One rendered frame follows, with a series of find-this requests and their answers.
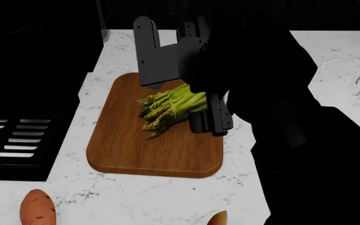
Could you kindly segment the green asparagus bunch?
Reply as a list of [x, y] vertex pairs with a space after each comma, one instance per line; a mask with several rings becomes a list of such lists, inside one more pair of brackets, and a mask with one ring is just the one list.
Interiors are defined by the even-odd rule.
[[187, 84], [149, 95], [146, 99], [137, 99], [136, 102], [141, 109], [137, 116], [146, 121], [142, 129], [152, 133], [146, 140], [162, 135], [172, 125], [188, 121], [189, 114], [208, 108], [206, 93], [192, 93]]

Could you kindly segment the black stove grate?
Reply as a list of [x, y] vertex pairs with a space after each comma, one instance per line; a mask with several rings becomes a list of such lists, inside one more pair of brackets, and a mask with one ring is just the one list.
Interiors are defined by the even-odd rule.
[[0, 33], [0, 179], [45, 181], [103, 48], [99, 31]]

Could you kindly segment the brown wooden cutting board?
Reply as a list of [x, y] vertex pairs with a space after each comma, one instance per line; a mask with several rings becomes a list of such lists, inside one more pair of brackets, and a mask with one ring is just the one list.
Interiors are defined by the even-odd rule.
[[194, 134], [179, 123], [157, 138], [146, 139], [145, 120], [136, 100], [158, 93], [141, 87], [139, 74], [114, 80], [86, 148], [89, 165], [113, 174], [208, 178], [221, 168], [224, 141], [205, 132]]

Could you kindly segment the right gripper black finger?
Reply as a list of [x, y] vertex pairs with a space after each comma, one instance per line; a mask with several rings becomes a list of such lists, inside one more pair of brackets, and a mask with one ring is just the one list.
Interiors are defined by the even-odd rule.
[[233, 129], [233, 118], [229, 113], [223, 97], [214, 93], [206, 93], [209, 111], [209, 128], [213, 136], [225, 136]]
[[201, 110], [198, 112], [189, 112], [189, 127], [192, 133], [210, 133], [211, 126], [208, 115], [208, 110]]

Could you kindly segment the orange sweet potato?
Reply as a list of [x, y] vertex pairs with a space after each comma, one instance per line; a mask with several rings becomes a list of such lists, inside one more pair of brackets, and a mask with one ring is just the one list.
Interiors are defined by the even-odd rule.
[[34, 189], [22, 200], [20, 206], [22, 225], [56, 225], [56, 210], [44, 191]]

